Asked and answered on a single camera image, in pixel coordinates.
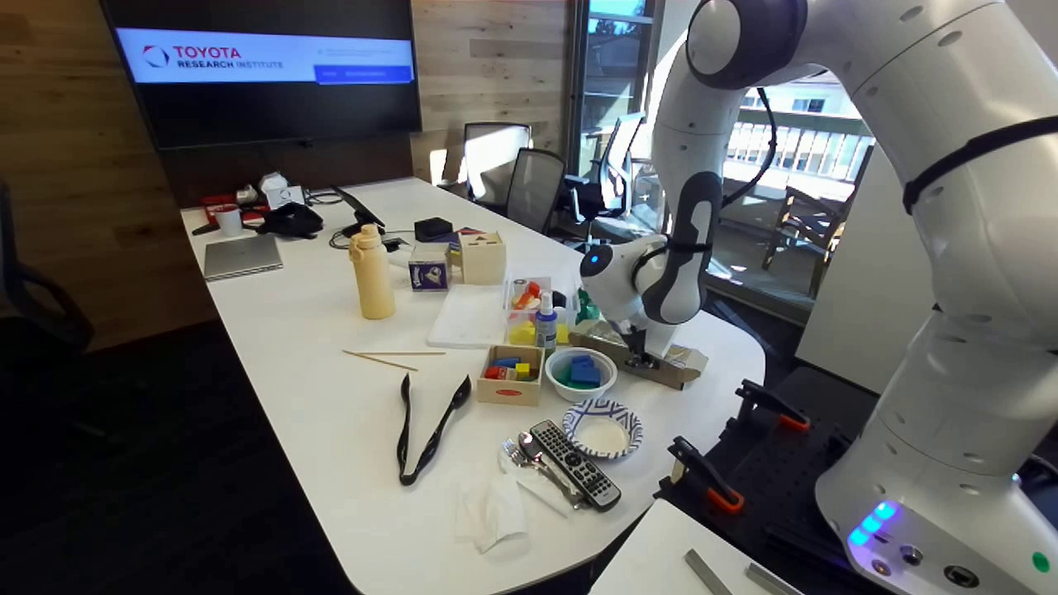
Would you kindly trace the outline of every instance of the desk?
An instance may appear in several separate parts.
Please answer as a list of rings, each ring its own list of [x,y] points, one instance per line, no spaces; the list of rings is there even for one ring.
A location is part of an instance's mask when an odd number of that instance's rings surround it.
[[[398,179],[350,186],[387,228],[408,228],[417,218],[448,218],[473,228],[500,228],[513,270],[545,270],[572,278],[577,255],[518,228],[487,209],[437,191],[426,180]],[[211,282],[209,295],[234,342],[234,352],[268,413],[295,476],[324,526],[346,577],[364,593],[502,593],[548,577],[598,554],[620,529],[652,504],[656,478],[670,470],[664,447],[685,433],[707,448],[724,420],[737,410],[734,385],[762,377],[762,350],[716,316],[693,316],[677,342],[693,342],[711,356],[707,372],[682,394],[620,377],[616,400],[644,422],[644,442],[626,462],[603,466],[620,487],[610,513],[554,516],[524,496],[524,537],[513,537],[488,554],[460,537],[456,510],[494,476],[494,448],[530,422],[560,420],[566,406],[542,395],[540,410],[473,404],[460,413],[417,487],[396,482],[396,433],[402,406],[398,371],[342,356],[342,347],[423,347],[441,295],[414,295],[407,270],[396,278],[396,316],[364,320],[357,313],[354,269],[342,252],[331,252],[331,232],[350,226],[346,204],[316,209],[324,232],[316,242],[282,242],[282,270]],[[198,211],[180,211],[186,228],[198,228]],[[202,269],[211,236],[187,236]],[[483,350],[447,350],[421,361],[414,372],[414,455],[423,448],[456,382],[480,371]]]
[[[693,550],[734,595],[792,595],[792,588],[765,588],[774,577],[762,564],[724,542],[716,532],[704,529],[696,518],[675,510],[668,500],[653,500],[620,551],[592,584],[592,595],[700,595],[707,588],[685,561],[688,550]]]

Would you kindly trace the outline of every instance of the cup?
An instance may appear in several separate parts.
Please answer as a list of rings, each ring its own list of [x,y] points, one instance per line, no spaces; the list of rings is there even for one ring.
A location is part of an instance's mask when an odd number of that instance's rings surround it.
[[[219,228],[222,228],[223,237],[241,236],[241,211],[234,204],[222,209],[219,211]]]

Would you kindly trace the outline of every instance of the television screen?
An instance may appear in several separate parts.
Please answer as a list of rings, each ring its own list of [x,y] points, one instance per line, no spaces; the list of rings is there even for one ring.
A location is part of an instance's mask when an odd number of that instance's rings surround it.
[[[154,148],[421,129],[408,0],[102,0]]]

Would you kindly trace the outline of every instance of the logo on screen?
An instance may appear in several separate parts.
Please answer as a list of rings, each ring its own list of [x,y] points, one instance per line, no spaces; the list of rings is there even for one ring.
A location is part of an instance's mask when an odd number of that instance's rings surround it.
[[[151,70],[166,70],[170,61],[170,57],[163,47],[143,47],[143,58]]]
[[[170,47],[180,61],[241,61],[238,47]]]

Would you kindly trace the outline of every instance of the glowing blue light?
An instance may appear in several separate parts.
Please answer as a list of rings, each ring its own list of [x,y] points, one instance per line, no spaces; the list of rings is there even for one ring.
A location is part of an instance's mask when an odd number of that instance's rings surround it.
[[[871,516],[867,516],[867,518],[860,523],[860,529],[868,532],[868,536],[877,536],[877,532],[883,529],[883,523],[871,518]]]
[[[871,510],[871,516],[877,516],[878,523],[886,523],[886,518],[892,518],[892,516],[897,516],[897,504],[878,501],[878,504]]]
[[[867,542],[868,542],[868,536],[867,532],[849,532],[849,542],[856,545],[856,550],[864,550]]]

